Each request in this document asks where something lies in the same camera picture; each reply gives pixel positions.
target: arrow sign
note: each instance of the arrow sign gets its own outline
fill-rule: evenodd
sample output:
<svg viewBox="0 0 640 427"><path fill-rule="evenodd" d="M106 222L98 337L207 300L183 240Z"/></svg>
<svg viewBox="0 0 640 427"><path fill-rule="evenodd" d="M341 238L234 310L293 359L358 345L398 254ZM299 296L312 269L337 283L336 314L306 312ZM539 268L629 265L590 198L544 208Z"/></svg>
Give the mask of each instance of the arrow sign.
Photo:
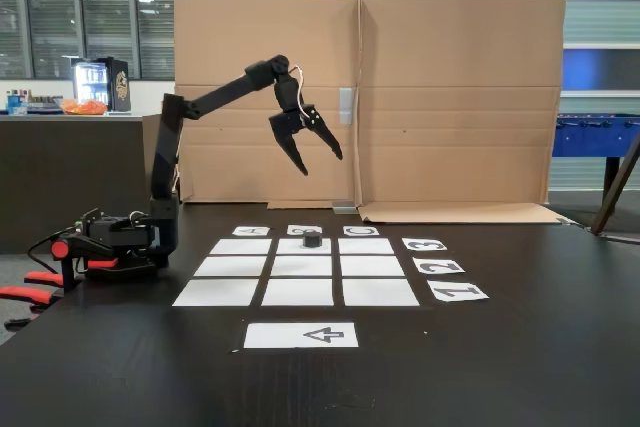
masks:
<svg viewBox="0 0 640 427"><path fill-rule="evenodd" d="M353 322L265 322L247 326L245 349L358 347Z"/></svg>
<svg viewBox="0 0 640 427"><path fill-rule="evenodd" d="M314 330L313 332L307 332L303 334L305 337L309 337L310 339L319 340L320 342L326 342L328 344L331 343L331 338L335 337L338 339L344 338L344 332L331 332L331 327L325 327L320 330Z"/></svg>

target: drink fridge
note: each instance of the drink fridge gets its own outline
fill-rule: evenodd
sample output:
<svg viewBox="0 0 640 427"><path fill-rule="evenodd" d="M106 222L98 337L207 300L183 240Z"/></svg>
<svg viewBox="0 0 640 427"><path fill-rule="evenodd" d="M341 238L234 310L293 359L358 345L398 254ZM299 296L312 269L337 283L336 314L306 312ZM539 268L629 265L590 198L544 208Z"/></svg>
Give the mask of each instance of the drink fridge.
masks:
<svg viewBox="0 0 640 427"><path fill-rule="evenodd" d="M113 57L102 59L71 59L73 93L79 103L97 100L109 111L128 112L129 69L123 60Z"/></svg>

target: cardboard panel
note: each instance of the cardboard panel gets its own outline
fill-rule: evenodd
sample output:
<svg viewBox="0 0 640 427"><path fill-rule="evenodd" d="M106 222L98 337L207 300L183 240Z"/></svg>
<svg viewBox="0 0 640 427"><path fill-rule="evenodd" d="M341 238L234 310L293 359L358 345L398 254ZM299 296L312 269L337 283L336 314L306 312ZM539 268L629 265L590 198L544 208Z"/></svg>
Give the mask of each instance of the cardboard panel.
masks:
<svg viewBox="0 0 640 427"><path fill-rule="evenodd" d="M353 86L358 0L175 0L177 85L223 85L283 54L306 86Z"/></svg>
<svg viewBox="0 0 640 427"><path fill-rule="evenodd" d="M365 205L546 199L564 2L363 0Z"/></svg>
<svg viewBox="0 0 640 427"><path fill-rule="evenodd" d="M269 202L344 200L352 196L351 148L339 161L328 147L300 149L304 176L279 145L186 145L180 149L183 200L187 202Z"/></svg>
<svg viewBox="0 0 640 427"><path fill-rule="evenodd" d="M363 220L432 224L558 224L573 221L537 204L491 202L374 202L358 209Z"/></svg>
<svg viewBox="0 0 640 427"><path fill-rule="evenodd" d="M537 202L547 163L544 147L360 149L365 204Z"/></svg>
<svg viewBox="0 0 640 427"><path fill-rule="evenodd" d="M176 88L188 99L215 86ZM338 160L313 132L295 136L305 177L277 144L269 117L280 112L272 89L243 97L198 121L186 121L180 144L181 186L191 202L344 200L353 196L350 125L340 123L339 89L309 87L305 101L318 106L344 154Z"/></svg>
<svg viewBox="0 0 640 427"><path fill-rule="evenodd" d="M559 86L565 0L363 0L362 86Z"/></svg>

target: printed number 1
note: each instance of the printed number 1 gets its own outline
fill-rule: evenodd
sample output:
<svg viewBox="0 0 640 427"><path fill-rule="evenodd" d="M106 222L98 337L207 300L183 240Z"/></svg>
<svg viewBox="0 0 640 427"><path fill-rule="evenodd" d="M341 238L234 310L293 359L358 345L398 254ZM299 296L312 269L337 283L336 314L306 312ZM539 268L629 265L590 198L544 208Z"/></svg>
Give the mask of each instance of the printed number 1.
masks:
<svg viewBox="0 0 640 427"><path fill-rule="evenodd" d="M455 297L455 294L451 292L461 292L465 294L480 294L480 291L474 289L473 287L468 287L466 289L433 289L435 292L439 292L441 294L446 295L447 297Z"/></svg>

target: robotic arm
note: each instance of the robotic arm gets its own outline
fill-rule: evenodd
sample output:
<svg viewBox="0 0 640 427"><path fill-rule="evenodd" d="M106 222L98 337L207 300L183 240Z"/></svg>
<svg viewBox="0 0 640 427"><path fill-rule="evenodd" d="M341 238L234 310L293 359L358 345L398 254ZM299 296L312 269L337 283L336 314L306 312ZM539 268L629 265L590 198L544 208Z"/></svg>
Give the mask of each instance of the robotic arm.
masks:
<svg viewBox="0 0 640 427"><path fill-rule="evenodd" d="M169 198L176 181L174 172L183 119L198 120L214 110L251 92L275 83L275 94L282 112L269 118L276 142L300 169L308 175L293 135L302 129L315 132L342 160L340 144L329 131L313 105L305 104L298 81L291 76L289 60L278 55L271 60L257 62L245 69L245 75L193 101L165 94L158 144L151 178L151 194L155 199Z"/></svg>
<svg viewBox="0 0 640 427"><path fill-rule="evenodd" d="M145 275L168 265L178 243L178 150L184 119L197 120L251 92L275 84L282 112L269 118L276 142L307 175L293 135L302 129L315 132L342 160L340 144L317 109L305 104L301 85L291 76L289 61L278 55L245 69L245 75L187 101L165 94L151 174L151 211L128 217L107 216L99 209L85 214L79 226L51 236L54 259L61 262L64 290L75 285L73 259L84 260L87 277L111 280Z"/></svg>

